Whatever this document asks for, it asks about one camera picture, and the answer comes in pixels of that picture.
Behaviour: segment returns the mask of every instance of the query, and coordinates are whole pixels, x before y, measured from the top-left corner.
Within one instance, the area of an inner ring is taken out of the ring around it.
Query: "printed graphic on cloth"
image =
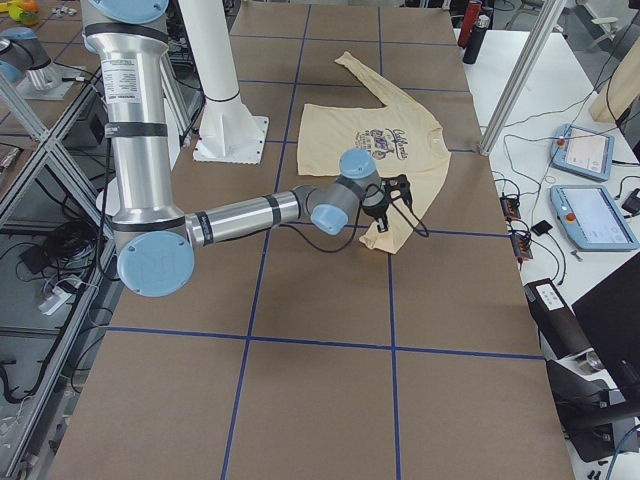
[[[449,170],[451,154],[442,137],[442,126],[429,110],[349,52],[335,62],[346,67],[385,106],[366,109],[305,105],[298,139],[298,173],[339,175],[340,156],[350,148],[362,148],[376,161],[381,177],[407,175],[413,211],[422,218]],[[402,202],[395,204],[407,218],[412,218]],[[396,253],[412,228],[393,207],[388,216],[388,232],[379,233],[372,224],[360,241],[371,249]]]

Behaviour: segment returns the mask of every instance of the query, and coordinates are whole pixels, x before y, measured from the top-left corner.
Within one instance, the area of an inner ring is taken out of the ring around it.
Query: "cylindrical black object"
[[[489,28],[490,22],[491,19],[486,15],[480,15],[478,17],[478,20],[471,31],[471,38],[467,43],[467,49],[464,52],[464,57],[462,57],[462,61],[464,63],[469,65],[476,63],[478,53],[480,53],[480,47],[482,46],[482,41],[484,40],[484,35],[487,33],[487,28]]]

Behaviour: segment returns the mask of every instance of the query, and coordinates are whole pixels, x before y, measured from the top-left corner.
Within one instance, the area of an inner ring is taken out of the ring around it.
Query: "tablet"
[[[567,236],[580,250],[614,252],[640,247],[603,186],[554,185],[551,203]]]
[[[609,179],[613,160],[613,137],[566,123],[555,133],[551,164],[598,182]]]

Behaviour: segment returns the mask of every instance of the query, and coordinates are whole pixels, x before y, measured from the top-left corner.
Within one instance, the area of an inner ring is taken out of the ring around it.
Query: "blue joint cap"
[[[142,25],[160,18],[167,10],[169,0],[89,0],[89,3],[113,20]]]
[[[340,173],[352,180],[367,178],[376,171],[376,164],[366,150],[352,148],[340,157]]]
[[[10,83],[16,83],[23,76],[23,73],[10,63],[0,60],[0,72]]]
[[[329,235],[337,235],[349,221],[349,217],[339,207],[321,203],[311,212],[313,224]]]
[[[35,40],[38,38],[33,30],[27,27],[13,27],[0,32],[0,37],[7,40]]]
[[[135,237],[118,255],[118,275],[131,290],[145,297],[162,297],[191,278],[195,255],[182,235],[158,231]]]

